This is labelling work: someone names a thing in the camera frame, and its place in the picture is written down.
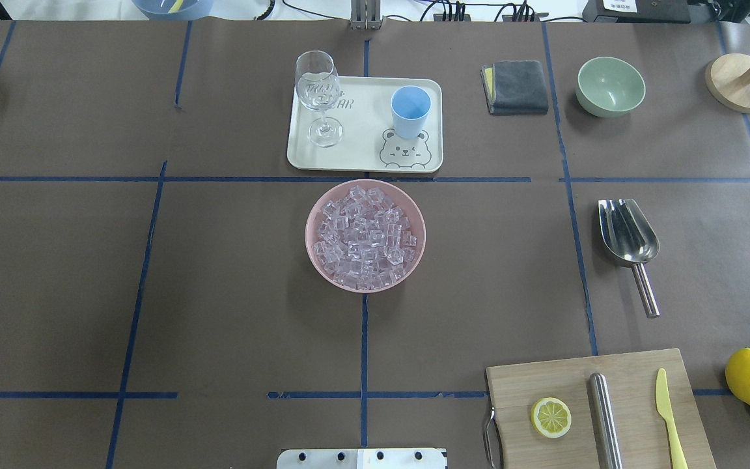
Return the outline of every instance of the bowl of ice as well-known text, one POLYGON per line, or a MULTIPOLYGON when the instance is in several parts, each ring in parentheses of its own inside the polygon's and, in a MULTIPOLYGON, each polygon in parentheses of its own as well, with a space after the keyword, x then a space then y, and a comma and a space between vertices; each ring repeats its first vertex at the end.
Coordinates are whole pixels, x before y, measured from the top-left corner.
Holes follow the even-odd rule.
POLYGON ((375 293, 404 281, 424 253, 419 205, 398 187, 355 179, 327 191, 306 222, 306 252, 331 284, 375 293))

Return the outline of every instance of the light green bowl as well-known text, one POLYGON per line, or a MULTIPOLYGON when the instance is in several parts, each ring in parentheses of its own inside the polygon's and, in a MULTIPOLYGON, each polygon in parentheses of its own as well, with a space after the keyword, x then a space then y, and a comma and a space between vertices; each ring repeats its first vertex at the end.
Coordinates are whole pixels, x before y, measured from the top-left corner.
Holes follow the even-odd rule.
POLYGON ((615 57, 595 57, 577 72, 575 95, 591 115, 623 116, 644 100, 644 78, 629 63, 615 57))

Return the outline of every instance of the metal scoop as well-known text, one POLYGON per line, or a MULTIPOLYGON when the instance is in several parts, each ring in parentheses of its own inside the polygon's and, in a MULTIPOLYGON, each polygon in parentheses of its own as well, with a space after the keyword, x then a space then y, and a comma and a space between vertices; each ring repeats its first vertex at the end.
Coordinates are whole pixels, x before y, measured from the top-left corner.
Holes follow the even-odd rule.
POLYGON ((658 254, 658 238, 633 199, 598 200, 601 236, 623 267, 633 269, 638 293, 648 318, 658 318, 656 297, 644 264, 658 254))

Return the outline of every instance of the ice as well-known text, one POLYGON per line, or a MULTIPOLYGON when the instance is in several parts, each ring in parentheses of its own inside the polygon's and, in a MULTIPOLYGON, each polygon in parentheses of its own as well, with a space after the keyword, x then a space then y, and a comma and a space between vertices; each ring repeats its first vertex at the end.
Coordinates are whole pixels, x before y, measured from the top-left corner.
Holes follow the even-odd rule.
POLYGON ((311 246, 318 264, 335 283, 376 291, 404 278, 416 259, 417 237, 404 211, 383 190, 356 185, 321 208, 311 246))

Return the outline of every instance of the yellow utensil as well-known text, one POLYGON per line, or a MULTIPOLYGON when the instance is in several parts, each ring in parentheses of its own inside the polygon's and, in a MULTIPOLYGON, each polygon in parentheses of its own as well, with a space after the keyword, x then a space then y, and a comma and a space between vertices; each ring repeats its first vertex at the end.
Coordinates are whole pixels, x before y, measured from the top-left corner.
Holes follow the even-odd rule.
POLYGON ((670 392, 667 391, 667 372, 664 368, 659 368, 656 376, 656 409, 664 422, 667 422, 667 439, 670 440, 670 462, 673 469, 688 469, 682 443, 679 442, 679 434, 676 432, 676 421, 673 419, 673 408, 670 406, 670 392))
POLYGON ((176 0, 175 3, 173 3, 173 7, 169 9, 167 13, 175 13, 178 12, 178 10, 181 9, 181 6, 184 5, 184 0, 176 0))

